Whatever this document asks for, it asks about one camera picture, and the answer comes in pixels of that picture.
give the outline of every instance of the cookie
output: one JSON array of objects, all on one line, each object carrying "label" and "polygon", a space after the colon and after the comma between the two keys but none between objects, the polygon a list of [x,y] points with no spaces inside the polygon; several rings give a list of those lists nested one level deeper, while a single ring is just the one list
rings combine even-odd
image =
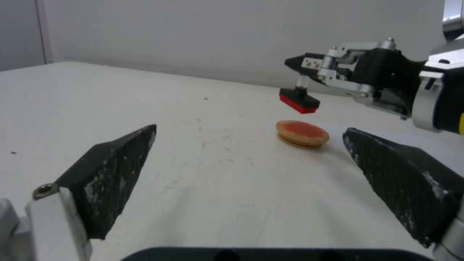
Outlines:
[{"label": "cookie", "polygon": [[315,148],[329,140],[329,134],[325,130],[306,122],[279,121],[276,128],[282,139],[298,146]]}]

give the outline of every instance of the black plastic part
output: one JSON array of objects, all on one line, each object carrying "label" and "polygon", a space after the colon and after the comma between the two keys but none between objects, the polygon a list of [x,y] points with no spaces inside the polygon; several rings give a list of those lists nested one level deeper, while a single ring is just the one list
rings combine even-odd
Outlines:
[{"label": "black plastic part", "polygon": [[399,51],[377,48],[359,57],[348,80],[388,92],[396,97],[395,103],[400,103],[406,109],[405,114],[411,115],[424,64],[424,61],[408,60]]},{"label": "black plastic part", "polygon": [[464,69],[447,71],[444,84],[435,108],[434,125],[439,130],[459,134],[459,122],[464,113]]},{"label": "black plastic part", "polygon": [[311,78],[317,78],[317,71],[315,69],[309,69],[309,68],[304,68],[301,66],[303,63],[303,60],[306,58],[315,58],[315,59],[324,59],[323,54],[318,54],[318,53],[305,53],[304,55],[288,58],[285,60],[285,65],[288,66],[290,69],[296,71],[299,74],[309,76]]},{"label": "black plastic part", "polygon": [[374,192],[424,247],[437,242],[456,216],[464,178],[423,150],[349,128],[345,147]]},{"label": "black plastic part", "polygon": [[401,250],[284,248],[149,248],[122,261],[431,261]]},{"label": "black plastic part", "polygon": [[72,192],[89,238],[105,239],[121,214],[156,136],[149,125],[93,146],[58,180]]},{"label": "black plastic part", "polygon": [[303,108],[319,108],[320,101],[310,95],[306,88],[295,87],[291,89],[280,89],[279,96],[284,96]]}]

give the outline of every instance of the black rubber pad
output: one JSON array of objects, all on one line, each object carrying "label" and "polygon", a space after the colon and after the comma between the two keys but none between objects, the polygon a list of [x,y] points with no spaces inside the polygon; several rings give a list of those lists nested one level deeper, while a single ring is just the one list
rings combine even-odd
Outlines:
[{"label": "black rubber pad", "polygon": [[121,214],[155,140],[149,125],[93,146],[57,181],[72,192],[89,238],[105,239]]},{"label": "black rubber pad", "polygon": [[437,242],[456,215],[464,179],[415,147],[349,128],[345,147],[372,189],[424,247]]}]

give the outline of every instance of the silver metal part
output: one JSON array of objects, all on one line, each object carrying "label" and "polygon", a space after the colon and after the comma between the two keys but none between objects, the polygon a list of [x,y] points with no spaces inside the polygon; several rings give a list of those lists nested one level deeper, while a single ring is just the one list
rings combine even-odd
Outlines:
[{"label": "silver metal part", "polygon": [[328,70],[325,76],[325,84],[330,87],[343,89],[345,92],[350,93],[350,95],[356,95],[359,97],[367,97],[374,93],[374,88],[370,85],[359,84],[355,82],[345,81],[337,74],[336,71]]},{"label": "silver metal part", "polygon": [[309,86],[310,78],[306,75],[300,75],[298,81],[296,82],[297,87],[307,88]]},{"label": "silver metal part", "polygon": [[447,39],[455,39],[464,33],[463,11],[462,0],[445,0],[443,33]]},{"label": "silver metal part", "polygon": [[464,261],[464,199],[456,218],[433,250],[437,261]]},{"label": "silver metal part", "polygon": [[458,38],[432,50],[429,61],[447,60],[451,64],[464,62],[464,38]]},{"label": "silver metal part", "polygon": [[[368,99],[375,93],[374,87],[366,84],[359,84],[347,81],[346,78],[339,74],[337,69],[339,65],[352,65],[358,57],[364,52],[375,49],[383,48],[388,50],[396,50],[396,44],[393,38],[388,38],[381,42],[346,42],[340,46],[332,47],[324,56],[320,68],[317,72],[318,78],[328,87],[341,89],[347,95],[355,98],[356,101],[369,104],[371,99]],[[314,62],[310,60],[307,62],[311,69],[316,69]]]},{"label": "silver metal part", "polygon": [[440,72],[421,72],[421,83],[412,105],[412,121],[418,128],[440,132],[433,125],[435,107],[443,89],[444,74]]},{"label": "silver metal part", "polygon": [[46,196],[50,196],[58,192],[58,185],[54,183],[44,184],[34,190],[32,198],[34,200],[41,199]]},{"label": "silver metal part", "polygon": [[59,193],[29,202],[26,212],[36,261],[90,258],[91,244],[68,189],[59,188]]},{"label": "silver metal part", "polygon": [[396,44],[394,41],[381,41],[381,42],[346,42],[342,43],[338,48],[331,48],[326,56],[334,58],[345,58],[350,52],[365,52],[375,48],[396,50]]},{"label": "silver metal part", "polygon": [[301,67],[313,69],[313,70],[319,70],[319,68],[321,67],[321,64],[322,64],[321,59],[305,57],[303,59],[303,62],[301,63]]},{"label": "silver metal part", "polygon": [[32,260],[27,217],[18,218],[7,199],[0,199],[0,260]]}]

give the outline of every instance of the robotic arm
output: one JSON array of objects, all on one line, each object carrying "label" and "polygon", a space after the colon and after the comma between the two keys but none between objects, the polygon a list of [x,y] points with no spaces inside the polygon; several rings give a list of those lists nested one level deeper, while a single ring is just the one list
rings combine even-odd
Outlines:
[{"label": "robotic arm", "polygon": [[282,101],[301,113],[319,101],[306,94],[314,80],[359,103],[412,118],[422,129],[464,135],[464,16],[462,0],[446,0],[443,31],[447,43],[427,61],[410,61],[393,38],[347,42],[325,54],[306,53],[285,61],[300,74],[294,90],[281,89]]}]

